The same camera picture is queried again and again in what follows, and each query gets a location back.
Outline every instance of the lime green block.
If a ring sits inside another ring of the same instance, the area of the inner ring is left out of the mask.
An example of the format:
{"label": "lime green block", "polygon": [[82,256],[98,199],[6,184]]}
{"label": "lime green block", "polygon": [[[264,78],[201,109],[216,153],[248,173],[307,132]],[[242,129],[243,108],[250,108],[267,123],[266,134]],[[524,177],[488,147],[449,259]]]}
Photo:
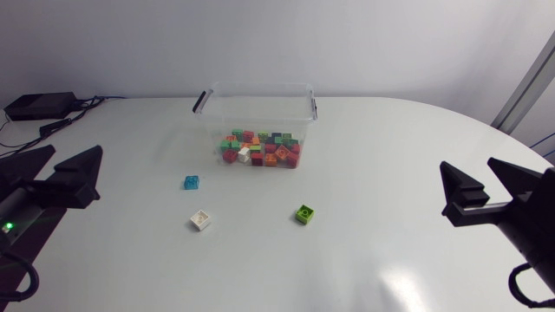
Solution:
{"label": "lime green block", "polygon": [[297,220],[299,220],[303,224],[308,224],[313,216],[314,211],[305,205],[302,205],[295,214],[295,218],[297,218]]}

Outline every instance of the clear plastic container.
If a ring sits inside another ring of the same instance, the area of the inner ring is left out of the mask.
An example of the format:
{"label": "clear plastic container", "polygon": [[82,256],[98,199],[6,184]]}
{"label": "clear plastic container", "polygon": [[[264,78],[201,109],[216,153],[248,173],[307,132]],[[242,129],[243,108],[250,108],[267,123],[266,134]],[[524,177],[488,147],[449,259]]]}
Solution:
{"label": "clear plastic container", "polygon": [[219,163],[234,166],[298,167],[309,125],[317,119],[314,91],[303,83],[217,82],[193,111]]}

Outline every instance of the white block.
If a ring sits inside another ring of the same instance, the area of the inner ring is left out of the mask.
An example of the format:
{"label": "white block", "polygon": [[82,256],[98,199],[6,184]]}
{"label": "white block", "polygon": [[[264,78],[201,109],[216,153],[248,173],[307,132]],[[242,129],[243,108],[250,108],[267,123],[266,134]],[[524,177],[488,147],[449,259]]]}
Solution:
{"label": "white block", "polygon": [[237,158],[242,163],[245,163],[245,162],[249,161],[249,159],[251,158],[251,149],[248,148],[248,147],[241,148],[241,150],[238,153]]}
{"label": "white block", "polygon": [[196,226],[199,231],[202,231],[211,221],[210,216],[208,216],[206,212],[200,210],[191,217],[191,222],[193,222],[194,226]]}

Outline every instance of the table surface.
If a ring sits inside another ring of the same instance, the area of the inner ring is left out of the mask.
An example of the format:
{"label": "table surface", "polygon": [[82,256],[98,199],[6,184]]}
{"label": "table surface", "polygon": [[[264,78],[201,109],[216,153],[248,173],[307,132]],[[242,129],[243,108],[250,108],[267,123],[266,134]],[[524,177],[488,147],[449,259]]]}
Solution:
{"label": "table surface", "polygon": [[[57,153],[38,179],[101,145],[101,200],[66,213],[35,260],[39,290],[7,311],[528,310],[507,288],[525,260],[502,233],[441,215],[443,160],[491,203],[510,196],[489,157],[550,166],[517,140],[413,101],[318,98],[298,169],[223,166],[195,100],[107,101],[39,145]],[[46,123],[10,123],[0,140],[32,140]],[[182,190],[186,175],[197,191]],[[315,210],[306,226],[303,204]],[[198,232],[200,209],[212,224]],[[535,300],[552,296],[533,271],[519,280]]]}

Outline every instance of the blue block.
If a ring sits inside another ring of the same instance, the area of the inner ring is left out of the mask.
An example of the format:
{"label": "blue block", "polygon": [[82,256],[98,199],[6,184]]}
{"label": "blue block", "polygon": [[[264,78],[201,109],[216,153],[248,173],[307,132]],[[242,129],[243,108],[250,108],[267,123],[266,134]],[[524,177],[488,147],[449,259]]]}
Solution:
{"label": "blue block", "polygon": [[197,190],[199,188],[199,176],[187,176],[183,186],[186,190]]}

